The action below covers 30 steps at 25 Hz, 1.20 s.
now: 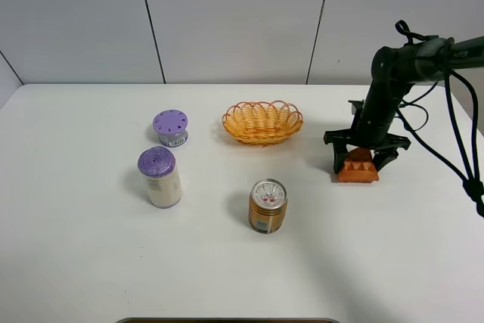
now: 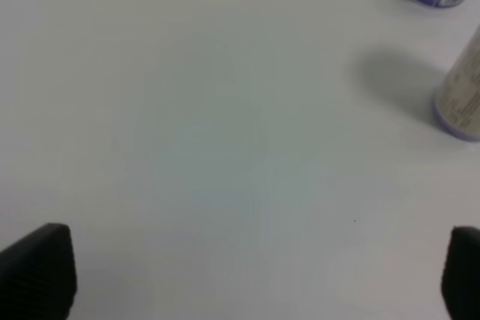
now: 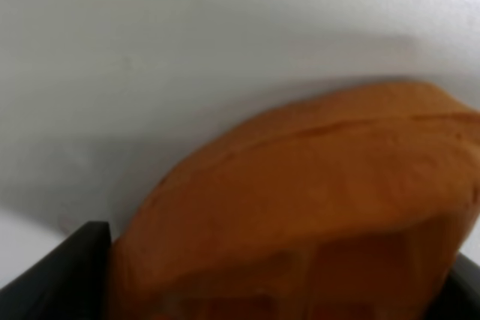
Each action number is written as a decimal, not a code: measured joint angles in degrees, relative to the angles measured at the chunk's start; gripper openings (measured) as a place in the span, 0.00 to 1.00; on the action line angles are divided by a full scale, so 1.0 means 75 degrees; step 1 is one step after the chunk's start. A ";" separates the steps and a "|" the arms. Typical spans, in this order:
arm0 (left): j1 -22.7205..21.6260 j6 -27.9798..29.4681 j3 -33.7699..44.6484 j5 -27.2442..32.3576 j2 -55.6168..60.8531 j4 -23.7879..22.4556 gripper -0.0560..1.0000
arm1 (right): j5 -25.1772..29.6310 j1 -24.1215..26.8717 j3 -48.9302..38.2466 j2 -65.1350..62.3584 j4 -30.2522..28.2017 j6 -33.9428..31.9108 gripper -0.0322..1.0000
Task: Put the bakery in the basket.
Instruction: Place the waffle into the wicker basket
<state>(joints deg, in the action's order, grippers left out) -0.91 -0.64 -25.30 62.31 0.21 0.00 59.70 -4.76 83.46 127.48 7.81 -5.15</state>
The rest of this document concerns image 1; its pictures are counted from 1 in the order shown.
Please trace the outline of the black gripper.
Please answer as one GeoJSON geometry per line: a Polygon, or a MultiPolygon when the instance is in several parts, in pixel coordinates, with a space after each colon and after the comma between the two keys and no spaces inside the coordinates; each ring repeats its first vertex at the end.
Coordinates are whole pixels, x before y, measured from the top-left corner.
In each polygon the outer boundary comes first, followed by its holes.
{"type": "Polygon", "coordinates": [[[395,110],[383,108],[383,113],[370,106],[370,113],[363,100],[349,100],[352,105],[353,120],[349,129],[326,131],[324,143],[332,144],[334,151],[334,173],[338,174],[349,155],[347,145],[374,150],[373,164],[379,172],[383,167],[399,156],[397,148],[409,149],[411,142],[405,136],[389,133],[392,121],[390,116],[395,110]]]}

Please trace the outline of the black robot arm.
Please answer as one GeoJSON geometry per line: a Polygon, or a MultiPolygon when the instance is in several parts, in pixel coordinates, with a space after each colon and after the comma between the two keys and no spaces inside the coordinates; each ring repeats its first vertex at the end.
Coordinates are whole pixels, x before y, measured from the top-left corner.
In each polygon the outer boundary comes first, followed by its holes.
{"type": "Polygon", "coordinates": [[[398,157],[398,149],[407,150],[411,141],[389,133],[399,105],[419,82],[440,82],[444,66],[451,70],[483,66],[483,37],[455,43],[445,48],[447,39],[433,37],[401,48],[383,47],[374,55],[372,82],[363,101],[353,101],[353,121],[348,129],[326,131],[324,143],[332,144],[334,172],[339,173],[348,157],[349,145],[375,152],[373,164],[381,170],[398,157]]]}

